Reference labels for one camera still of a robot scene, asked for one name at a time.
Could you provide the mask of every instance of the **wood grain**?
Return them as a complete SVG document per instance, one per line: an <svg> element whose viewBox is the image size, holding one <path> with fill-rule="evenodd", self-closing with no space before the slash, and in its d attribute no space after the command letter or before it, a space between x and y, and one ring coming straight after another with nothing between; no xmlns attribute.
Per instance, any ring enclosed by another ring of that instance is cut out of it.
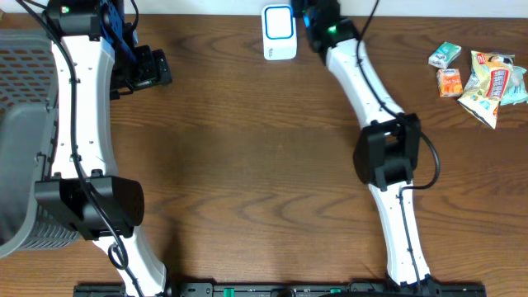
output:
<svg viewBox="0 0 528 297"><path fill-rule="evenodd" d="M2 28L34 27L6 15ZM299 30L297 58L262 57L260 18L141 16L141 43L164 49L174 83L111 103L115 157L141 182L144 226L177 275L218 282L384 278L380 219L351 155L358 124L336 79ZM516 54L528 67L526 20L378 17L370 59L416 112L442 175L415 195L422 248L441 281L482 281L489 296L528 295L528 106L504 106L497 130L437 96L427 57L443 41ZM432 174L421 151L417 183ZM71 296L119 282L91 243L0 261L1 296Z"/></svg>

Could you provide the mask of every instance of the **candy wrapper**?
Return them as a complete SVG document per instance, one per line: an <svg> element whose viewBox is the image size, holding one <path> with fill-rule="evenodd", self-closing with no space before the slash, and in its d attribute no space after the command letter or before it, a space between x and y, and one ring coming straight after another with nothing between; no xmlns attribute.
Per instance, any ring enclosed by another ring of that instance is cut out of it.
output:
<svg viewBox="0 0 528 297"><path fill-rule="evenodd" d="M512 54L471 52L472 78L458 102L470 114L494 129L498 106L512 75L514 58Z"/></svg>
<svg viewBox="0 0 528 297"><path fill-rule="evenodd" d="M429 64L438 68L446 69L451 62L455 61L455 59L460 56L461 51L462 48L460 46L444 42L444 44L441 45L431 57L429 57Z"/></svg>
<svg viewBox="0 0 528 297"><path fill-rule="evenodd" d="M510 76L506 93L502 97L501 106L528 101L528 93L526 92L525 81L523 79L525 73L526 69L513 66L513 73Z"/></svg>

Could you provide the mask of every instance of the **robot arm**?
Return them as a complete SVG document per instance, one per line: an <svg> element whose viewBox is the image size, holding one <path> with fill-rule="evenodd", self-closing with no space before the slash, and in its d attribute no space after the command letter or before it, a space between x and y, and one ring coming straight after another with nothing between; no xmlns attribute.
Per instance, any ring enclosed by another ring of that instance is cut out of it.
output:
<svg viewBox="0 0 528 297"><path fill-rule="evenodd" d="M401 202L398 198L402 187L413 184L419 121L415 115L403 115L402 108L387 93L370 64L365 44L357 46L360 39L357 29L350 20L341 17L336 0L294 1L293 4L295 14L304 18L313 51L320 54L342 85L359 120L362 131L354 152L354 164L359 178L368 184L378 206L387 246L389 276L397 285L424 281L430 271L418 237L413 193L404 191ZM401 126L381 108L358 67L357 55L360 55L365 75L379 98L413 128Z"/></svg>
<svg viewBox="0 0 528 297"><path fill-rule="evenodd" d="M138 295L134 281L146 296L167 290L167 269L155 257L140 224L144 196L136 181L118 177L110 134L110 99L158 84L172 76L159 50L137 43L131 25L124 23L123 0L54 0L45 9L45 21L60 38L73 62L76 91L76 144L79 164L92 195L120 236L129 258L118 270L127 295ZM67 228L92 240L105 253L116 244L94 205L79 188L71 147L71 73L55 43L51 51L59 82L59 126L52 179L35 184L35 198Z"/></svg>

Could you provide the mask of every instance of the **gray plastic basket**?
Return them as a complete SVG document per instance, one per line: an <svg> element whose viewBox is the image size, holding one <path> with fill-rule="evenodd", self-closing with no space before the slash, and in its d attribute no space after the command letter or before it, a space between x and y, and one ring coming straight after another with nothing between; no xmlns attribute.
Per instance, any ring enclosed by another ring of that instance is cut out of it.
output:
<svg viewBox="0 0 528 297"><path fill-rule="evenodd" d="M0 30L0 258L78 238L37 204L56 145L57 78L43 31Z"/></svg>

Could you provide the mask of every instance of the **food packet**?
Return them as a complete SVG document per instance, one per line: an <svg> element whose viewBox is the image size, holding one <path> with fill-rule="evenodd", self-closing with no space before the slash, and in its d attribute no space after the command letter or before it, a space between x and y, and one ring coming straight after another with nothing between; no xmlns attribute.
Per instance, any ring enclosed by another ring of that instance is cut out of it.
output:
<svg viewBox="0 0 528 297"><path fill-rule="evenodd" d="M432 55L429 57L429 64L437 68L446 69L451 62L455 61L462 48L458 45L453 45L449 42L444 42Z"/></svg>
<svg viewBox="0 0 528 297"><path fill-rule="evenodd" d="M439 69L436 73L440 97L458 97L462 95L462 80L458 69Z"/></svg>
<svg viewBox="0 0 528 297"><path fill-rule="evenodd" d="M518 66L513 66L513 72L510 76L510 82L504 97L501 100L501 106L508 104L517 104L528 101L528 93L526 92L525 81L523 75L526 69Z"/></svg>
<svg viewBox="0 0 528 297"><path fill-rule="evenodd" d="M513 71L512 54L471 51L472 78L458 103L484 124L497 126L498 106Z"/></svg>

